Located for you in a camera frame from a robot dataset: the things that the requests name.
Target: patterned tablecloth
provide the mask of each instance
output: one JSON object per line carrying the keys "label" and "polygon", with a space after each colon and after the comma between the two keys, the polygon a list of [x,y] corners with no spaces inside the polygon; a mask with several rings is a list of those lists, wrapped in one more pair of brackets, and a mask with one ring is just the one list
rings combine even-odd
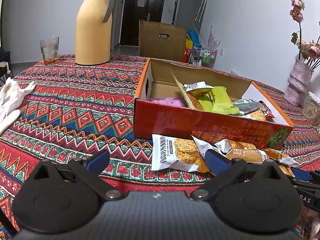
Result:
{"label": "patterned tablecloth", "polygon": [[[21,87],[31,81],[37,86],[20,106],[20,118],[0,136],[0,207],[12,223],[12,200],[43,158],[67,163],[109,150],[110,164],[101,178],[124,193],[188,194],[210,178],[197,172],[151,171],[152,141],[134,138],[132,125],[133,96],[145,62],[144,57],[113,56],[108,64],[79,66],[74,56],[63,55],[52,66],[40,62],[15,77]],[[319,169],[319,134],[281,91],[257,84],[295,124],[281,150],[302,169]],[[307,225],[305,210],[296,230],[306,239]],[[0,230],[0,240],[8,239],[4,228]]]}

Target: handle hole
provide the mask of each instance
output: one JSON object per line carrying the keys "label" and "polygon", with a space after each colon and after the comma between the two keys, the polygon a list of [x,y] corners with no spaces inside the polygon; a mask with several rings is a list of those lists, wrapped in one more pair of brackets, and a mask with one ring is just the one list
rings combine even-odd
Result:
{"label": "handle hole", "polygon": [[160,39],[164,39],[164,40],[168,40],[170,38],[170,36],[168,34],[158,34],[158,38]]}
{"label": "handle hole", "polygon": [[149,90],[149,78],[146,81],[146,98],[148,98],[148,90]]}

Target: snack box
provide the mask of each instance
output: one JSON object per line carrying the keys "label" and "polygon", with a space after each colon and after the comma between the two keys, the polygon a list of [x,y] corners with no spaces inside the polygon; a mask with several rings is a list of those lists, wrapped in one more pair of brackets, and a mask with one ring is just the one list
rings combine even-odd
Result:
{"label": "snack box", "polygon": [[[275,118],[263,122],[149,102],[150,98],[181,97],[172,74],[182,84],[205,81],[211,86],[224,86],[231,100],[263,101]],[[152,134],[161,134],[192,139],[193,135],[210,143],[225,138],[252,143],[258,149],[279,149],[294,127],[289,117],[254,82],[160,59],[148,59],[144,66],[135,95],[133,120],[133,135],[137,138],[151,139]]]}

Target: refrigerator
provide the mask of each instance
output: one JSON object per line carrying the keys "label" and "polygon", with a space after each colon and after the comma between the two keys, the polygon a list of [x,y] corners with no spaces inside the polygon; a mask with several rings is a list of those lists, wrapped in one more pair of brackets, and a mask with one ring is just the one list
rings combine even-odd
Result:
{"label": "refrigerator", "polygon": [[202,0],[176,0],[172,24],[183,28],[200,31],[202,19],[195,21]]}

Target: black chair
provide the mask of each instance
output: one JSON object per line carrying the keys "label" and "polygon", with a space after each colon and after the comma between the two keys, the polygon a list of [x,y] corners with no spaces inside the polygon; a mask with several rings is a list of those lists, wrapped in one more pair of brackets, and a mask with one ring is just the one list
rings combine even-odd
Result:
{"label": "black chair", "polygon": [[[10,54],[10,51],[4,51],[4,49],[0,47],[0,62],[5,61],[9,64],[10,74],[12,74],[13,77]],[[0,67],[0,81],[5,83],[5,80],[10,76],[10,74],[7,74],[6,67]]]}

